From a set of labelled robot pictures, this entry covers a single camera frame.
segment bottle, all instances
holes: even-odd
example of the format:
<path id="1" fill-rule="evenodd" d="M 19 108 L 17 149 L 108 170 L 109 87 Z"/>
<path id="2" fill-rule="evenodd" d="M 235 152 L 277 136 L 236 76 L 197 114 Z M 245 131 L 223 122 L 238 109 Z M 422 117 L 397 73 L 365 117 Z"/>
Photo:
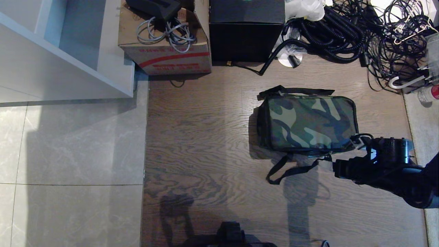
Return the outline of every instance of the bottle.
<path id="1" fill-rule="evenodd" d="M 439 100 L 439 85 L 422 88 L 417 97 L 421 103 L 428 103 Z"/>

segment camouflage bag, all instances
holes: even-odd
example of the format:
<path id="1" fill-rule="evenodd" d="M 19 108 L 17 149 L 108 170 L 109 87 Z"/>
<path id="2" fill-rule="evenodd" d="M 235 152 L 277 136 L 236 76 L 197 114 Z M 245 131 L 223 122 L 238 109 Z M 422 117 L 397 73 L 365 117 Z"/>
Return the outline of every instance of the camouflage bag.
<path id="1" fill-rule="evenodd" d="M 277 86 L 261 92 L 257 132 L 261 147 L 290 154 L 284 156 L 268 173 L 270 184 L 280 184 L 284 177 L 306 173 L 319 160 L 331 161 L 331 153 L 354 149 L 351 136 L 358 133 L 355 103 L 346 97 L 330 96 L 334 90 L 285 88 Z M 292 154 L 324 156 L 311 166 L 294 167 L 273 181 Z"/>

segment white cabinet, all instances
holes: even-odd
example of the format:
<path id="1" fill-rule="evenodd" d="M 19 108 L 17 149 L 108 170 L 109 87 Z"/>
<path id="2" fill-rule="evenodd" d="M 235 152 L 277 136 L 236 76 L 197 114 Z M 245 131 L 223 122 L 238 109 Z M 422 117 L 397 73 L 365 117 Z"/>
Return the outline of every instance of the white cabinet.
<path id="1" fill-rule="evenodd" d="M 129 98 L 120 0 L 0 0 L 0 103 Z"/>

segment bag strap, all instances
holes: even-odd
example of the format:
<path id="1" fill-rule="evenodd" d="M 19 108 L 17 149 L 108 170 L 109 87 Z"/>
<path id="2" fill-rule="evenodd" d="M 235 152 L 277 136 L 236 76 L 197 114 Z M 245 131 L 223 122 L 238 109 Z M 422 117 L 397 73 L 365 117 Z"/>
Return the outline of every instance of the bag strap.
<path id="1" fill-rule="evenodd" d="M 268 172 L 268 175 L 267 175 L 267 177 L 266 177 L 266 180 L 267 180 L 270 184 L 272 184 L 272 185 L 279 185 L 279 184 L 281 184 L 282 179 L 284 179 L 285 177 L 292 176 L 292 175 L 296 175 L 296 174 L 301 174 L 301 173 L 306 173 L 306 172 L 308 172 L 309 170 L 311 170 L 311 169 L 313 169 L 314 167 L 316 167 L 316 166 L 319 164 L 319 160 L 325 160 L 325 161 L 330 161 L 330 162 L 332 162 L 332 157 L 331 157 L 331 155 L 327 154 L 327 155 L 325 155 L 325 157 L 323 157 L 323 158 L 319 158 L 319 159 L 315 160 L 315 161 L 313 162 L 313 164 L 310 165 L 310 166 L 306 166 L 306 167 L 293 167 L 293 168 L 290 168 L 290 169 L 286 170 L 286 171 L 284 172 L 284 174 L 283 174 L 280 178 L 278 178 L 278 179 L 276 179 L 276 180 L 271 180 L 270 177 L 271 177 L 273 174 L 275 174 L 276 172 L 278 172 L 282 167 L 284 167 L 284 165 L 287 163 L 288 159 L 289 159 L 288 155 L 285 155 L 285 156 L 282 157 L 282 159 L 281 159 L 276 165 L 274 165 L 274 167 Z"/>
<path id="2" fill-rule="evenodd" d="M 312 88 L 302 88 L 302 87 L 289 87 L 285 88 L 281 85 L 265 90 L 264 92 L 259 93 L 260 98 L 265 98 L 270 94 L 315 94 L 315 95 L 323 95 L 329 96 L 334 93 L 335 90 L 329 89 L 312 89 Z"/>

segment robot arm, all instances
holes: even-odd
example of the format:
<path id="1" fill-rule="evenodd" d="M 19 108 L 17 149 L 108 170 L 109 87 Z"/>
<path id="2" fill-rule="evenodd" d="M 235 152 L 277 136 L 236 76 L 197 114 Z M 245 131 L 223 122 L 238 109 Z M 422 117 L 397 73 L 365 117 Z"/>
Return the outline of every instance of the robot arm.
<path id="1" fill-rule="evenodd" d="M 336 160 L 333 163 L 336 177 L 387 190 L 416 208 L 439 207 L 439 153 L 421 167 L 410 159 L 407 139 L 373 138 L 369 134 L 352 139 L 354 143 L 364 144 L 367 155 Z"/>

